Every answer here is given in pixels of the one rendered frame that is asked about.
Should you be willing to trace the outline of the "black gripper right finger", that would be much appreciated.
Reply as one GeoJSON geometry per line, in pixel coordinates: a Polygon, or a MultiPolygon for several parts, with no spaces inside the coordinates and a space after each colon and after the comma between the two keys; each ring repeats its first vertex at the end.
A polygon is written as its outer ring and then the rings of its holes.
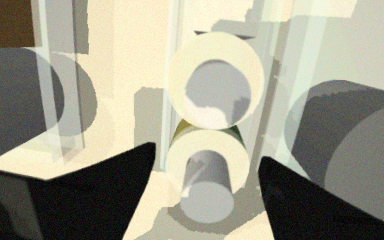
{"type": "Polygon", "coordinates": [[[272,157],[262,156],[258,174],[274,240],[384,240],[384,221],[272,157]]]}

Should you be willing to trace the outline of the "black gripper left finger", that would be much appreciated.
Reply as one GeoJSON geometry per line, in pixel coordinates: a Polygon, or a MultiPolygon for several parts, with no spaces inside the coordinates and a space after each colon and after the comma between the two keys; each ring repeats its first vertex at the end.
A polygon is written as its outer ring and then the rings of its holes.
{"type": "Polygon", "coordinates": [[[0,231],[27,240],[123,240],[155,153],[146,142],[48,180],[0,170],[0,231]]]}

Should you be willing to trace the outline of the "orange-brown box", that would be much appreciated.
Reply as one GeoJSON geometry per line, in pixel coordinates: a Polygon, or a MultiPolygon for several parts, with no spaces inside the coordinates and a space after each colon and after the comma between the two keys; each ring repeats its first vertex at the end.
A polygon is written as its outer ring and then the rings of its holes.
{"type": "Polygon", "coordinates": [[[31,0],[0,0],[0,48],[35,48],[31,9],[31,0]]]}

